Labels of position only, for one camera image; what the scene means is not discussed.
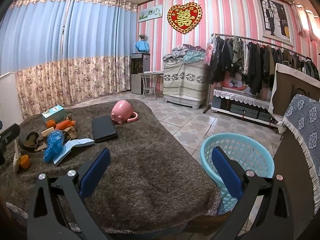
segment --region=black notebook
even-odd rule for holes
[[[116,128],[109,115],[92,119],[92,135],[95,142],[117,138]]]

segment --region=pink cup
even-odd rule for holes
[[[125,100],[118,101],[111,111],[111,119],[119,124],[138,120],[138,114],[133,111],[133,106]]]

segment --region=striped wallpaper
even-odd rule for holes
[[[188,2],[198,3],[203,10],[200,23],[189,33],[182,34],[174,30],[168,23],[167,13],[170,7]],[[163,17],[138,23],[137,35],[146,34],[151,54],[151,70],[162,70],[162,57],[171,52],[179,44],[187,43],[206,48],[211,33],[239,35],[258,40],[264,40],[276,45],[293,49],[312,58],[320,65],[320,46],[297,33],[296,23],[293,21],[293,11],[287,6],[293,22],[293,47],[282,44],[262,36],[262,22],[257,0],[154,0],[139,6],[138,10],[163,4]]]

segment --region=red heart decoration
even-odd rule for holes
[[[202,9],[196,3],[172,6],[168,11],[169,24],[183,34],[191,31],[201,20]]]

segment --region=tissue box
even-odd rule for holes
[[[55,106],[48,111],[42,113],[42,119],[44,122],[47,122],[51,119],[54,119],[55,122],[59,122],[67,116],[65,109],[62,106]]]

